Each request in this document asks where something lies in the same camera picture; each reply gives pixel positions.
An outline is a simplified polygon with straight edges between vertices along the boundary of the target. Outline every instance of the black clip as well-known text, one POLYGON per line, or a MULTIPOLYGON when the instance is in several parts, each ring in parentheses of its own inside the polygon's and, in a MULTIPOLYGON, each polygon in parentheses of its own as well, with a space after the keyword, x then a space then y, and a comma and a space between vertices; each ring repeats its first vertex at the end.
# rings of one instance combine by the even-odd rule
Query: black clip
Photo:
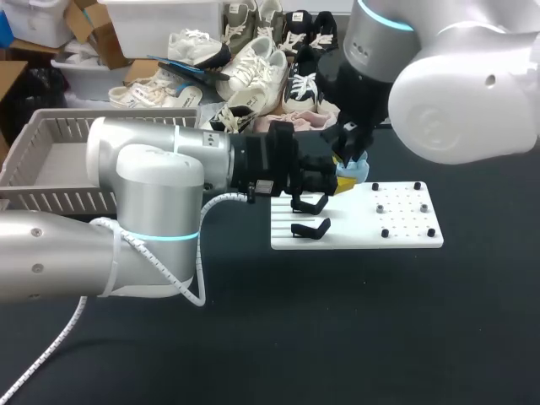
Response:
POLYGON ((319 240, 330 229, 330 225, 330 219, 326 218, 324 221, 321 222, 319 228, 310 228, 309 226, 301 224, 291 224, 290 231, 293 233, 293 236, 298 235, 303 238, 319 240))
POLYGON ((324 207, 328 204, 328 196, 324 195, 321 197, 319 202, 314 204, 309 204, 300 200, 300 196, 293 196, 293 199, 290 201, 290 206, 295 212, 308 213, 310 215, 318 215, 322 212, 324 207))

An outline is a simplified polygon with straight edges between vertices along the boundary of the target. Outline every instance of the cable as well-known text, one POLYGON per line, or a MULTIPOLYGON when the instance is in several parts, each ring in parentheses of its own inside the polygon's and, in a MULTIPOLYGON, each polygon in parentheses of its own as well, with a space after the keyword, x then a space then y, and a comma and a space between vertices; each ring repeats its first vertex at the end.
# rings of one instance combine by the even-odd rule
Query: cable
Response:
MULTIPOLYGON (((211 199, 207 202, 201 210, 201 221, 199 227, 203 225, 203 220, 208 211, 214 207, 216 204, 223 201, 239 201, 247 202, 247 197, 241 194, 228 193, 222 194, 211 199)), ((108 218, 97 218, 90 222, 92 225, 103 226, 109 230, 114 231, 116 227, 116 221, 108 218)), ((196 306, 204 306, 206 303, 206 289, 204 288, 204 274, 203 274, 203 260, 201 257, 201 234, 199 233, 197 241, 197 259, 195 261, 195 266, 197 269, 197 282, 199 287, 199 296, 197 297, 192 293, 188 287, 180 281, 176 276, 169 271, 167 267, 159 261, 159 259, 144 245, 144 242, 140 239, 135 238, 129 231, 120 228, 120 235, 123 240, 125 240, 133 249, 138 251, 143 257, 148 260, 158 271, 163 274, 169 282, 174 285, 182 295, 184 295, 192 304, 196 306)))
POLYGON ((60 346, 60 344, 64 341, 64 339, 68 336, 68 334, 72 331, 73 327, 75 327, 75 324, 77 323, 78 319, 83 314, 83 309, 86 306, 86 300, 87 297, 81 297, 78 301, 77 308, 75 309, 75 312, 73 313, 71 319, 67 323, 67 325, 64 327, 63 331, 60 332, 58 337, 54 339, 54 342, 52 342, 51 346, 48 347, 48 349, 43 352, 43 354, 37 358, 37 360, 19 377, 19 379, 11 386, 11 388, 8 389, 8 391, 2 395, 0 398, 0 405, 5 405, 8 403, 9 399, 17 392, 17 390, 35 373, 35 371, 45 363, 45 361, 51 357, 51 354, 60 346))
MULTIPOLYGON (((236 194, 233 192, 222 194, 217 196, 210 201, 208 201, 201 210, 201 221, 200 227, 203 225, 203 220, 208 211, 214 207, 216 204, 223 201, 239 201, 247 203, 247 197, 242 194, 236 194)), ((112 221, 108 218, 97 218, 91 221, 90 223, 96 226, 103 226, 110 230, 114 231, 116 221, 112 221)), ((178 278, 172 274, 167 267, 165 267, 151 251, 144 247, 144 243, 131 236, 129 232, 124 229, 120 230, 122 239, 124 239, 130 246, 132 246, 136 251, 141 253, 149 262, 151 262, 164 276, 167 278, 171 284, 177 287, 180 292, 190 300, 196 306, 203 306, 206 302, 206 289, 204 288, 204 275, 203 275, 203 259, 201 257, 201 235, 199 233, 197 241, 197 259, 195 261, 195 266, 197 269, 197 281, 199 284, 199 297, 195 296, 187 287, 180 281, 178 278)), ((45 361, 51 357, 51 354, 60 346, 68 334, 72 331, 77 323, 78 319, 83 314, 84 307, 86 306, 87 297, 81 297, 78 301, 77 308, 73 313, 71 319, 64 327, 62 332, 58 337, 52 342, 51 346, 43 352, 43 354, 19 377, 19 379, 8 389, 8 391, 3 394, 0 398, 0 405, 6 405, 9 399, 17 392, 17 390, 35 373, 35 371, 43 364, 45 361)))

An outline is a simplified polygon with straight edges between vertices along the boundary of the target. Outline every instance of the white storage bin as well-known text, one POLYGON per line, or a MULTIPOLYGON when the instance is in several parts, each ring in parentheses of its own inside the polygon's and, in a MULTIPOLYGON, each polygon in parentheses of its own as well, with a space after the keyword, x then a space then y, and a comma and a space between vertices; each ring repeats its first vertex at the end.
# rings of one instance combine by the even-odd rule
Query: white storage bin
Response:
POLYGON ((4 0, 13 36, 35 44, 58 48, 73 33, 64 22, 64 10, 69 0, 4 0))
POLYGON ((109 70, 107 66, 73 65, 64 62, 69 55, 59 53, 51 65, 62 71, 78 99, 108 100, 109 89, 123 85, 129 66, 109 70))
POLYGON ((106 4, 127 58, 167 57, 169 35, 184 28, 221 39, 223 4, 219 0, 98 1, 106 4))

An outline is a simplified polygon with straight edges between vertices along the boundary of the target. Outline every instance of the black table surface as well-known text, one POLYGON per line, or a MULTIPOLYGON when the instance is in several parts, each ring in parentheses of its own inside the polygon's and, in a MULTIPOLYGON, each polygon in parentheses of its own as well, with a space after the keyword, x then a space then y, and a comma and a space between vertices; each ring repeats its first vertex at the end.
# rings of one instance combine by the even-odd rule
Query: black table surface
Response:
MULTIPOLYGON (((436 165, 381 130, 369 162, 370 181, 428 184, 441 249, 273 251, 268 201, 225 202, 204 308, 91 300, 11 403, 539 404, 540 152, 436 165)), ((76 303, 0 305, 0 391, 76 303)))

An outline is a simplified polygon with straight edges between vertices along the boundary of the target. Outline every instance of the white plate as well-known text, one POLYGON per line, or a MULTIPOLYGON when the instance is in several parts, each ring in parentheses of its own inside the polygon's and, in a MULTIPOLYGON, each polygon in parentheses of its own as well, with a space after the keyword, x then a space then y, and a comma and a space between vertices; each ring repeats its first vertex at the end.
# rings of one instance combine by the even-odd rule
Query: white plate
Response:
MULTIPOLYGON (((320 215, 293 213, 290 196, 272 198, 270 209, 270 239, 278 250, 326 249, 406 249, 438 248, 444 238, 429 196, 428 187, 420 182, 414 190, 414 181, 378 183, 379 190, 371 189, 373 183, 358 184, 353 190, 330 197, 320 215), (422 205, 427 205, 423 213, 422 205), (377 206, 383 212, 377 213, 377 206), (317 228, 325 218, 332 226, 320 240, 293 237, 291 224, 317 228), (435 230, 433 237, 428 230, 435 230), (388 230, 387 238, 382 231, 388 230)), ((316 204, 321 194, 303 194, 302 201, 316 204)))

